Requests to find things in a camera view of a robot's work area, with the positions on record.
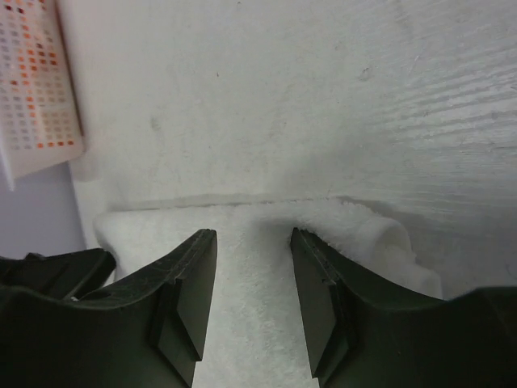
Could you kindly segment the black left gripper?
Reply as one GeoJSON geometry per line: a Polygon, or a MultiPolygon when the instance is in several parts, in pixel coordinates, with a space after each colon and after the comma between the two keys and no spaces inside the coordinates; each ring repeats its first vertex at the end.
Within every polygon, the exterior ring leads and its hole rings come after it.
{"type": "Polygon", "coordinates": [[[115,258],[100,248],[53,256],[29,253],[23,259],[1,258],[1,284],[80,299],[101,288],[115,269],[115,258]]]}

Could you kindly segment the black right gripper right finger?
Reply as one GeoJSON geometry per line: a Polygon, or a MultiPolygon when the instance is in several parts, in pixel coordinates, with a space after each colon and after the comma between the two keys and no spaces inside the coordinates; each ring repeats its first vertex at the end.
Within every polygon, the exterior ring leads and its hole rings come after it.
{"type": "Polygon", "coordinates": [[[319,386],[515,386],[515,288],[444,301],[378,276],[307,230],[292,232],[290,248],[319,386]]]}

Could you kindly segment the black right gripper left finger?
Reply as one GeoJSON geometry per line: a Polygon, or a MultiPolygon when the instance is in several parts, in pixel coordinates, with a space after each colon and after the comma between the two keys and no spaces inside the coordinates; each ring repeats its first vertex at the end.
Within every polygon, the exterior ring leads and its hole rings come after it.
{"type": "Polygon", "coordinates": [[[2,386],[191,386],[216,258],[216,232],[204,229],[80,299],[1,284],[2,386]]]}

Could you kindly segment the white towels pile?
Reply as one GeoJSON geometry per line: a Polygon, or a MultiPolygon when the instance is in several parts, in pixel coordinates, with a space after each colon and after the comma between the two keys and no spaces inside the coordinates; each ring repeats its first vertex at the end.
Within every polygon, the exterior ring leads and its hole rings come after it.
{"type": "Polygon", "coordinates": [[[123,278],[200,229],[217,234],[216,276],[196,387],[314,387],[289,240],[315,233],[339,253],[397,285],[442,297],[439,275],[418,264],[406,228],[344,200],[299,200],[105,213],[99,245],[123,278]]]}

